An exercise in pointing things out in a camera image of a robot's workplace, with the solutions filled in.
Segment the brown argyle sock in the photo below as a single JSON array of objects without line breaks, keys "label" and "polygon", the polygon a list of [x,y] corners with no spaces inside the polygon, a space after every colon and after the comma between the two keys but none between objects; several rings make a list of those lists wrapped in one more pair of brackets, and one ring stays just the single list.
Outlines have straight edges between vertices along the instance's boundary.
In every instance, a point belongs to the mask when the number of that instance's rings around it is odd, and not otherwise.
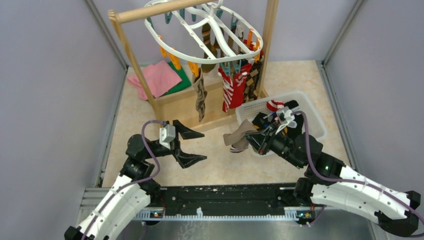
[{"label": "brown argyle sock", "polygon": [[260,78],[263,60],[264,56],[262,55],[259,61],[255,62],[252,65],[250,72],[247,75],[243,92],[244,103],[248,103],[258,99],[259,93],[257,90],[257,86]]}]

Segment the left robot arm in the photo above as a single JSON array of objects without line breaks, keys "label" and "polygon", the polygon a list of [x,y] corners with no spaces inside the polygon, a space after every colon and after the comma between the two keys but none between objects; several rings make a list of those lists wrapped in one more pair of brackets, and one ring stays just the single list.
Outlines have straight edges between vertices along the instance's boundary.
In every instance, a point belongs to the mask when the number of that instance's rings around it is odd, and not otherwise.
[{"label": "left robot arm", "polygon": [[112,187],[84,220],[65,231],[64,238],[115,240],[142,209],[163,202],[161,186],[154,180],[161,171],[158,158],[173,156],[183,169],[189,168],[207,156],[183,152],[180,139],[203,137],[179,120],[145,122],[140,133],[128,139],[128,158]]}]

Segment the beige argyle sock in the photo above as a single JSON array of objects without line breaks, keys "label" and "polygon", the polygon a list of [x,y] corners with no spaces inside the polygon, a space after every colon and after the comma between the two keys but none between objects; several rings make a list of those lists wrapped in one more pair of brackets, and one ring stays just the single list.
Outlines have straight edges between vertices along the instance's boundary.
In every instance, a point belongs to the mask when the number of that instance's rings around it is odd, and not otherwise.
[{"label": "beige argyle sock", "polygon": [[198,113],[198,122],[201,123],[206,113],[206,97],[208,92],[205,90],[204,77],[202,69],[199,67],[199,76],[192,77],[192,87],[196,93],[195,110]]}]

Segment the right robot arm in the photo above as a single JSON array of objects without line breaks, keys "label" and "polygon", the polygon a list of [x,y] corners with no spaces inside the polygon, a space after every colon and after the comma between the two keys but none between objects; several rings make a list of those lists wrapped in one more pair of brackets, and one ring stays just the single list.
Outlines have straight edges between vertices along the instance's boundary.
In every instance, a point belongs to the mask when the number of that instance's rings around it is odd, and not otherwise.
[{"label": "right robot arm", "polygon": [[273,152],[296,168],[305,168],[293,191],[297,205],[338,208],[366,218],[392,235],[423,237],[416,232],[424,222],[417,212],[421,204],[418,192],[395,191],[367,178],[323,152],[323,144],[308,131],[292,139],[272,124],[244,138],[259,154]]}]

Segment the red white striped sock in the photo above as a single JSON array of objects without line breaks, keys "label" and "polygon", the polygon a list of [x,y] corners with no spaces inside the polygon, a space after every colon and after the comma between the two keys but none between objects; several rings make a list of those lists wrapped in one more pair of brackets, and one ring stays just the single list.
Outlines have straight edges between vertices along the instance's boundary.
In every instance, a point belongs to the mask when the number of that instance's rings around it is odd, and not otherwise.
[{"label": "red white striped sock", "polygon": [[218,75],[222,77],[222,111],[227,113],[229,109],[235,109],[241,104],[237,93],[237,84],[229,75],[226,75],[222,68],[218,69]]}]

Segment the taupe sock maroon striped cuff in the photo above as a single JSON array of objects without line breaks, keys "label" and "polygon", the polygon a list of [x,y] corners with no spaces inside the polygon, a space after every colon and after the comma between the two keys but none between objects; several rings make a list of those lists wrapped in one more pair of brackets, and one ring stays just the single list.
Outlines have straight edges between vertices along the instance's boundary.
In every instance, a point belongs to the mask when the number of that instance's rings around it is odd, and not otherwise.
[{"label": "taupe sock maroon striped cuff", "polygon": [[249,148],[249,142],[245,139],[246,134],[255,133],[257,129],[245,119],[233,133],[225,133],[223,141],[225,146],[230,146],[231,153],[241,153]]}]

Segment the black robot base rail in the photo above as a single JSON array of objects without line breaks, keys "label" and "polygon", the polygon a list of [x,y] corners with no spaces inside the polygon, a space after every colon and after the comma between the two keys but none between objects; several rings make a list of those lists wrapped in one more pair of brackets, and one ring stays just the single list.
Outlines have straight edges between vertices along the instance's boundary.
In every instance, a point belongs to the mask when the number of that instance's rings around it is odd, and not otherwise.
[{"label": "black robot base rail", "polygon": [[135,215],[147,225],[165,221],[293,221],[312,225],[321,205],[301,203],[294,183],[163,186]]}]

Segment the teal clothes clip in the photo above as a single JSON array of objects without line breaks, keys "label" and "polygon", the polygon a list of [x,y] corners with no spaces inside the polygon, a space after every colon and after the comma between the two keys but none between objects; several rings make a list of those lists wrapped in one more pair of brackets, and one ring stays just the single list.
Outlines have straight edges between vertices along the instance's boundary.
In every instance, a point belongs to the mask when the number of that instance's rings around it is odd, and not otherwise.
[{"label": "teal clothes clip", "polygon": [[220,68],[226,76],[231,76],[234,73],[234,64],[232,61],[226,61],[220,63]]},{"label": "teal clothes clip", "polygon": [[240,73],[241,72],[241,66],[242,66],[242,60],[239,59],[239,60],[232,61],[232,64],[233,64],[234,72],[236,74]]}]

